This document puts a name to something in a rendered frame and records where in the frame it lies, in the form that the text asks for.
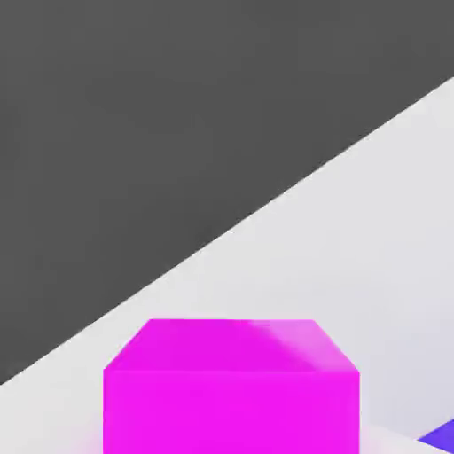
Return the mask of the small magenta cube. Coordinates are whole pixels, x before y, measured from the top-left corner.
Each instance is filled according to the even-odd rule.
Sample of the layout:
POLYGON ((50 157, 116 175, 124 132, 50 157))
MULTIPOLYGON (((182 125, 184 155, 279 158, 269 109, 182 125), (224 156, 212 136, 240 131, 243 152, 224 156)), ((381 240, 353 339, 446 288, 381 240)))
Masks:
POLYGON ((104 370, 103 454, 360 454, 360 374, 311 320, 152 319, 104 370))

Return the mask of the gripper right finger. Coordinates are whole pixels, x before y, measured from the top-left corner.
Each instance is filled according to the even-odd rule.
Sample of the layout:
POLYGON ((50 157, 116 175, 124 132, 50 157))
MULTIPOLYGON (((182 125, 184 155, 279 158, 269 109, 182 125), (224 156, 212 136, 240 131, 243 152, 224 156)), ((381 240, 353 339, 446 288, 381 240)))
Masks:
POLYGON ((362 426, 360 454, 450 454, 383 427, 362 426))

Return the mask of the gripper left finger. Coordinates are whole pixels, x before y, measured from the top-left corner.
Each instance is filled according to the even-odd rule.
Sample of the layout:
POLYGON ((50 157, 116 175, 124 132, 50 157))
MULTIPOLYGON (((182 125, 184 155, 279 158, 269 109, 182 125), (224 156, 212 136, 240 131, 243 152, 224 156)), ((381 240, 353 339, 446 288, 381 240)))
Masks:
POLYGON ((67 426, 54 431, 52 454, 103 454, 100 424, 67 426))

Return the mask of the small purple cube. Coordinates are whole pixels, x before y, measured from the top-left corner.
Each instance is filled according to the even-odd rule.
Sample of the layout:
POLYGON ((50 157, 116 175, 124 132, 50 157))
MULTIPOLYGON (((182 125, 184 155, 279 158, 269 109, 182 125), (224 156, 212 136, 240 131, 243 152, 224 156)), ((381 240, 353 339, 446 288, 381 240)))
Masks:
POLYGON ((454 454, 454 419, 423 435, 418 441, 454 454))

